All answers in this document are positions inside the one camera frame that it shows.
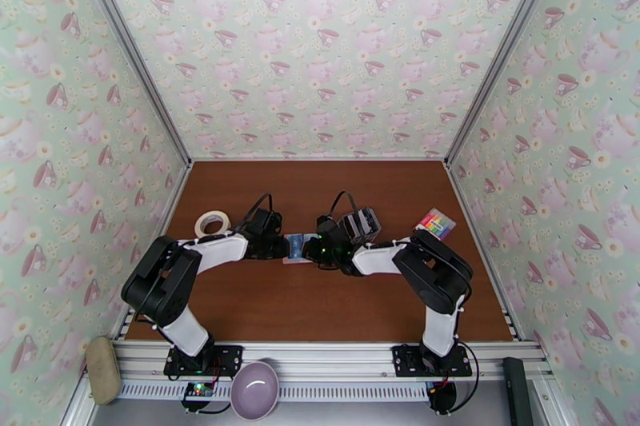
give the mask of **beige sponge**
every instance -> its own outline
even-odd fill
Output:
[[[122,381],[111,340],[99,336],[89,344],[86,349],[86,370],[96,404],[108,404],[118,397]]]

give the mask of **wooden table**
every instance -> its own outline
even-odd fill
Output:
[[[446,172],[427,161],[237,161],[194,165],[168,235],[194,237],[205,211],[220,209],[239,222],[264,192],[283,215],[284,233],[313,232],[338,191],[374,208],[379,241],[410,235],[432,207],[457,222],[445,242],[474,269],[474,295],[460,319],[463,340],[511,340],[502,310]],[[337,215],[349,211],[341,201]],[[217,340],[418,341],[422,302],[399,275],[348,277],[313,264],[240,261],[198,277],[190,307]],[[132,324],[130,339],[161,340]]]

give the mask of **tape roll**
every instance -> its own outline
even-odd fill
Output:
[[[205,232],[205,227],[212,222],[222,222],[222,227],[217,232],[213,234],[208,234]],[[223,233],[229,230],[231,227],[231,222],[229,221],[228,216],[224,212],[219,212],[217,210],[211,210],[210,212],[203,213],[195,222],[195,235],[198,237],[204,237],[205,235],[218,235],[219,233]]]

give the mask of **wallpaper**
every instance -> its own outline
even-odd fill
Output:
[[[58,424],[181,166],[93,0],[0,0],[0,424]]]
[[[192,157],[442,157],[519,0],[118,0]]]
[[[638,1],[541,0],[454,164],[580,424],[640,424]]]

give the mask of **card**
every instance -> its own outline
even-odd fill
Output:
[[[302,257],[302,247],[312,237],[317,237],[316,233],[287,233],[285,238],[289,241],[289,256],[282,259],[285,264],[301,264],[311,262]]]
[[[455,222],[438,209],[431,209],[415,226],[416,229],[428,230],[438,239],[444,239],[455,227]]]

